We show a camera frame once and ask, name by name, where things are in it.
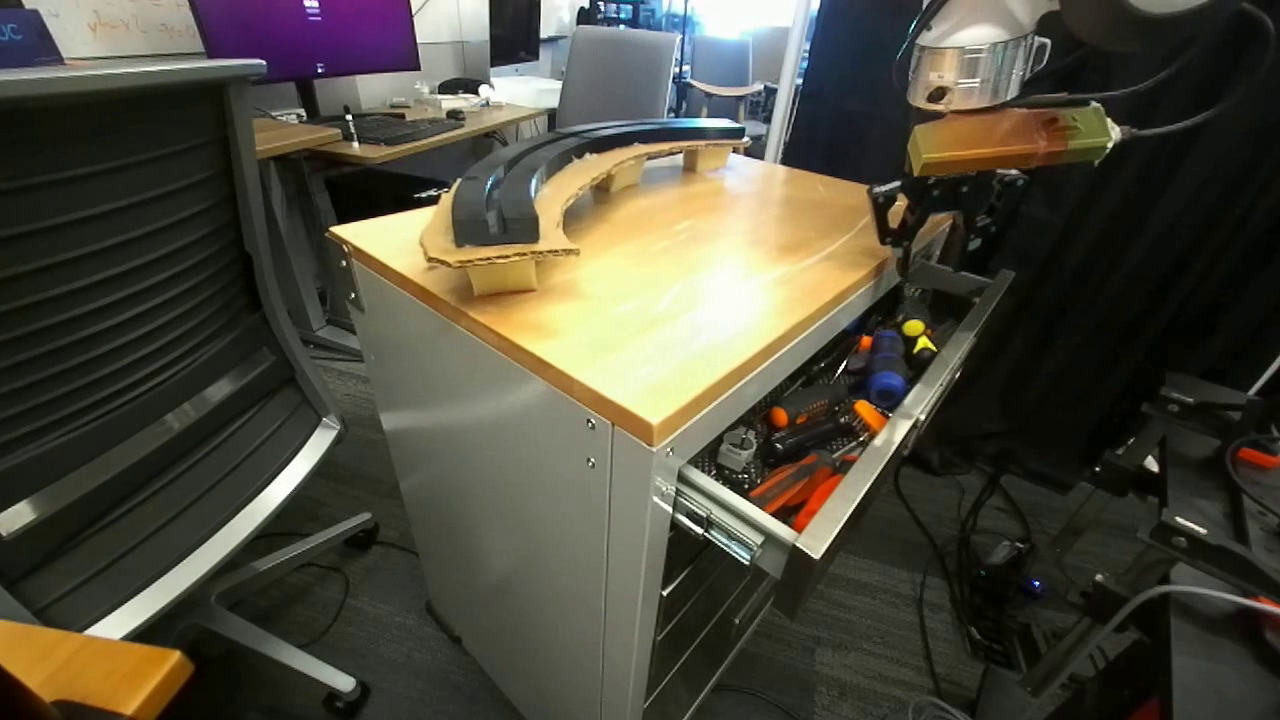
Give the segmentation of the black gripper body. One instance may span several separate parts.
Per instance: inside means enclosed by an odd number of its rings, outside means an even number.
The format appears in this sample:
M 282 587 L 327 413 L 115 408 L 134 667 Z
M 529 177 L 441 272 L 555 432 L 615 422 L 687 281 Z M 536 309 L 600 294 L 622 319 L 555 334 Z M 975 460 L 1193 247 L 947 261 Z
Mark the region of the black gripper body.
M 867 203 L 877 239 L 894 251 L 894 269 L 906 269 L 916 239 L 943 226 L 935 261 L 988 276 L 1023 191 L 1023 172 L 903 177 L 873 185 Z

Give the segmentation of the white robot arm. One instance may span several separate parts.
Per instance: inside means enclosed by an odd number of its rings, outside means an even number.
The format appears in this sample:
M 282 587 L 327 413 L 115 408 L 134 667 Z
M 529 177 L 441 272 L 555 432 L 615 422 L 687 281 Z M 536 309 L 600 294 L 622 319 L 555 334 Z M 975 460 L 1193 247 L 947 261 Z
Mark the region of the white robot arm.
M 1118 87 L 1032 93 L 1055 52 L 1055 41 L 1039 33 L 1048 17 L 1084 49 L 1174 49 L 1174 60 Z M 1167 124 L 1128 124 L 1109 112 L 1109 101 L 1174 76 L 1230 20 L 1257 25 L 1258 60 L 1219 101 Z M 1274 25 L 1250 0 L 927 0 L 900 52 L 894 82 L 916 124 L 903 143 L 903 177 L 873 185 L 867 202 L 877 239 L 894 251 L 900 272 L 911 272 L 916 235 L 935 217 L 973 222 L 968 182 L 1100 165 L 1115 143 L 1174 136 L 1230 110 L 1273 60 Z

